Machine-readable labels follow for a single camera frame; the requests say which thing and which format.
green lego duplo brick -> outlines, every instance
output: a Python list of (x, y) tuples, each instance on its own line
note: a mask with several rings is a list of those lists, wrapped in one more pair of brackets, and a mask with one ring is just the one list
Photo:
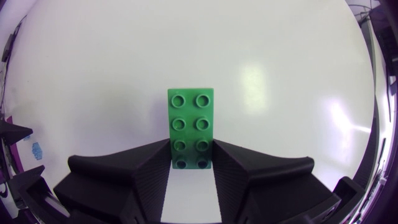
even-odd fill
[(169, 131), (174, 169), (210, 169), (212, 88), (169, 89)]

cable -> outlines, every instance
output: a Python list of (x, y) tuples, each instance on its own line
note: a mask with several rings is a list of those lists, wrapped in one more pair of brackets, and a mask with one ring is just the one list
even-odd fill
[(372, 4), (371, 4), (371, 7), (369, 7), (369, 6), (364, 6), (364, 5), (359, 5), (359, 4), (349, 4), (348, 6), (365, 7), (366, 9), (372, 10)]
[(3, 69), (0, 72), (0, 73), (4, 74), (4, 81), (3, 81), (3, 84), (2, 84), (2, 88), (1, 88), (1, 102), (0, 102), (0, 119), (3, 119), (3, 120), (5, 119), (4, 95), (6, 93), (6, 81), (7, 81), (8, 66), (9, 66), (9, 62), (10, 62), (10, 59), (11, 59), (11, 54), (12, 54), (12, 48), (13, 48), (13, 45), (14, 45), (14, 41), (15, 41), (17, 35), (18, 35), (19, 29), (21, 28), (22, 21), (26, 18), (26, 16), (24, 16), (19, 21), (17, 27), (14, 29), (14, 33), (13, 33), (14, 37), (13, 37), (13, 40), (12, 40), (12, 43), (11, 43), (11, 46), (10, 46), (10, 54), (8, 55), (8, 59), (7, 59), (6, 64), (5, 64), (6, 71), (4, 72), (4, 67), (3, 67)]

white surface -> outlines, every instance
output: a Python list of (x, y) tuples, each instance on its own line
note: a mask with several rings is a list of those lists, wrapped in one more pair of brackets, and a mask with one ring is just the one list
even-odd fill
[[(343, 0), (41, 0), (16, 40), (6, 109), (34, 130), (18, 143), (24, 168), (44, 164), (52, 188), (69, 173), (71, 155), (167, 138), (167, 89), (196, 87), (215, 89), (214, 138), (310, 156), (329, 189), (354, 176), (374, 87)], [(220, 220), (212, 170), (172, 169), (162, 221)]]

